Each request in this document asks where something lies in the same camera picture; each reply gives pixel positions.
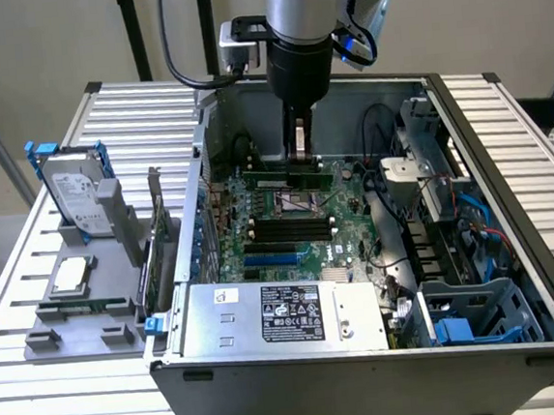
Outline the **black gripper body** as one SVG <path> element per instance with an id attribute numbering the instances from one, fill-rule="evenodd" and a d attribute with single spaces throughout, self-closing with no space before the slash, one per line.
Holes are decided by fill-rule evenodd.
<path id="1" fill-rule="evenodd" d="M 307 109 L 323 99 L 330 86 L 333 39 L 317 44 L 267 44 L 267 81 L 274 94 L 292 110 Z"/>

